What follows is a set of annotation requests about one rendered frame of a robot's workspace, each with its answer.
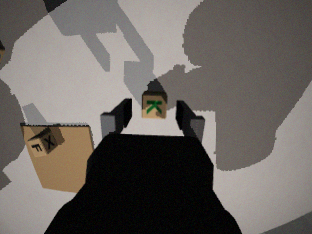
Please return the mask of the tan letter block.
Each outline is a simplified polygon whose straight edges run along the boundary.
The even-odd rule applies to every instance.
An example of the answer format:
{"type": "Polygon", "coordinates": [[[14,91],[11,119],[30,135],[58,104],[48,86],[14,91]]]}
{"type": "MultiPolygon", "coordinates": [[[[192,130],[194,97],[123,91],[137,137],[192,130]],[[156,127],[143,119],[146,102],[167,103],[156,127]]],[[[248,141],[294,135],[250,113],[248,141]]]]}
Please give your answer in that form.
{"type": "Polygon", "coordinates": [[[166,119],[167,94],[165,91],[144,91],[142,94],[142,118],[166,119]]]}
{"type": "Polygon", "coordinates": [[[58,147],[51,131],[39,133],[27,142],[35,157],[48,155],[58,147]]]}
{"type": "Polygon", "coordinates": [[[0,62],[2,60],[4,53],[5,53],[5,49],[0,45],[0,62]]]}

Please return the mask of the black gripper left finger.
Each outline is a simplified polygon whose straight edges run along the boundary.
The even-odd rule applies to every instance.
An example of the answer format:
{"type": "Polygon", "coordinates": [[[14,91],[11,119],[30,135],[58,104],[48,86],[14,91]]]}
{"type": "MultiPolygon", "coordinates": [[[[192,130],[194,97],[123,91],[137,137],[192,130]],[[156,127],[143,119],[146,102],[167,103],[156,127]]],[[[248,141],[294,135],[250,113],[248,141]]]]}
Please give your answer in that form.
{"type": "Polygon", "coordinates": [[[112,133],[121,134],[132,118],[132,98],[125,98],[112,111],[100,115],[102,139],[112,133]]]}

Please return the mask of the tan flat mat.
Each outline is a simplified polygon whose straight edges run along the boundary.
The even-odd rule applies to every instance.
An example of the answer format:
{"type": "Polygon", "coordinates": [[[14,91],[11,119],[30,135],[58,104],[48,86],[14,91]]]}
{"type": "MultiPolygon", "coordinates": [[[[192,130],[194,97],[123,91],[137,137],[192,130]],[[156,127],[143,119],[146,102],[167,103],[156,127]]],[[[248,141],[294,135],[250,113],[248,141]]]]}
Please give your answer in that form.
{"type": "Polygon", "coordinates": [[[90,126],[20,126],[31,161],[43,188],[77,193],[85,184],[87,160],[94,148],[90,126]],[[58,145],[35,157],[27,140],[51,131],[58,145]]]}

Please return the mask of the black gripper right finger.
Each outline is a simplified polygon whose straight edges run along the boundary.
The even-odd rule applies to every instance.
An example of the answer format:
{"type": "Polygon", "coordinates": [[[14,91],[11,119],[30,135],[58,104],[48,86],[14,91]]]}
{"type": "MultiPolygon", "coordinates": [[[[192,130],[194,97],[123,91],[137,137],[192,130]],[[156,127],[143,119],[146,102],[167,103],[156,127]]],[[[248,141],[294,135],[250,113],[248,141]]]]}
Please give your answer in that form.
{"type": "Polygon", "coordinates": [[[183,100],[177,100],[175,119],[184,136],[196,137],[202,144],[206,120],[203,116],[196,116],[183,100]]]}

